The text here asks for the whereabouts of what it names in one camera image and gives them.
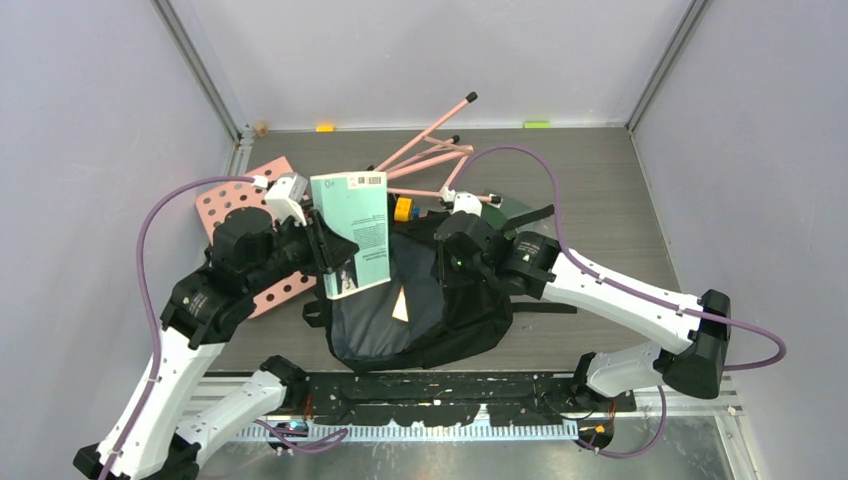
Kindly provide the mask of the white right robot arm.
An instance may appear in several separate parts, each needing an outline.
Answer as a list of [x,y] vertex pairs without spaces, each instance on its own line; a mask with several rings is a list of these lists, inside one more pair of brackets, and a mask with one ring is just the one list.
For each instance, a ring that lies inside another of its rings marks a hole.
[[730,298],[710,289],[701,296],[663,290],[605,267],[590,266],[557,240],[524,231],[513,236],[465,212],[436,229],[439,274],[449,281],[479,281],[509,295],[544,304],[568,304],[611,320],[646,338],[613,353],[580,358],[571,397],[596,410],[627,390],[667,386],[698,399],[714,399],[731,331],[724,324]]

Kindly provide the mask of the black student backpack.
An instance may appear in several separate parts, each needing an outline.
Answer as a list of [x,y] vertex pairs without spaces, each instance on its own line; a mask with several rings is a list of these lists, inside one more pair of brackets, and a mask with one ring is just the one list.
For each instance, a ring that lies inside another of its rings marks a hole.
[[[548,205],[508,220],[508,236],[553,214]],[[574,314],[568,304],[544,304],[526,295],[509,295],[487,284],[442,287],[435,272],[434,234],[450,212],[430,211],[389,231],[390,280],[339,300],[325,293],[324,278],[315,301],[304,305],[303,319],[323,328],[330,353],[355,372],[429,369],[494,347],[518,312]],[[400,287],[405,289],[409,322],[391,317]]]

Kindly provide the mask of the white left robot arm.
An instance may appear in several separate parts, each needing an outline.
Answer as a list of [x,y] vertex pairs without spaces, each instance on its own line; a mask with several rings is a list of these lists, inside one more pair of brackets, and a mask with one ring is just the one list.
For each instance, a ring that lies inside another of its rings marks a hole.
[[184,419],[209,366],[251,316],[254,299],[295,273],[331,273],[358,245],[312,209],[305,224],[239,208],[214,230],[205,263],[172,289],[154,325],[154,354],[132,402],[100,443],[82,447],[74,467],[88,479],[195,479],[209,458],[253,420],[278,409],[298,412],[306,375],[281,356],[268,358],[235,392]]

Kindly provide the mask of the teal paperback book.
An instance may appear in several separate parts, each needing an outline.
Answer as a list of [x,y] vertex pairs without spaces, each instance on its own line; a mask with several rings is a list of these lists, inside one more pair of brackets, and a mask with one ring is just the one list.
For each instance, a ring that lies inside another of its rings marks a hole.
[[387,174],[350,171],[310,178],[314,205],[337,235],[358,247],[324,276],[331,300],[352,296],[390,280]]

